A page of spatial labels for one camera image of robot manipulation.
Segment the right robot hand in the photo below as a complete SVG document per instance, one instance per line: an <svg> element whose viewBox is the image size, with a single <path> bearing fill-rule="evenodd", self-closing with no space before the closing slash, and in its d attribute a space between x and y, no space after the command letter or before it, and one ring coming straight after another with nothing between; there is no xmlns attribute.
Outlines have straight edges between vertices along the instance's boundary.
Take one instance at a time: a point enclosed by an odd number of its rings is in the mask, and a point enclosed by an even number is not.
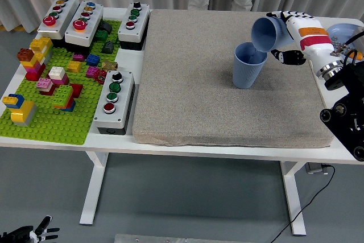
<svg viewBox="0 0 364 243"><path fill-rule="evenodd" d="M311 61L316 72L341 62L340 57L332 55L334 47L328 33L315 17L296 11L274 11L267 16L276 17L286 25L298 49Z"/></svg>

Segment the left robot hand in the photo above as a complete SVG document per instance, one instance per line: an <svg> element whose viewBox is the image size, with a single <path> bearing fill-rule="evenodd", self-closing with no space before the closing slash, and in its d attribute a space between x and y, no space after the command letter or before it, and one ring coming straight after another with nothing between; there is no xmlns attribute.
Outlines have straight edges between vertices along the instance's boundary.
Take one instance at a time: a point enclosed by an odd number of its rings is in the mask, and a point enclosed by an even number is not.
<svg viewBox="0 0 364 243"><path fill-rule="evenodd" d="M36 229L33 226L22 226L10 233L4 232L1 236L1 242L42 242L58 238L56 232L60 228L48 228L52 217L47 215Z"/></svg>

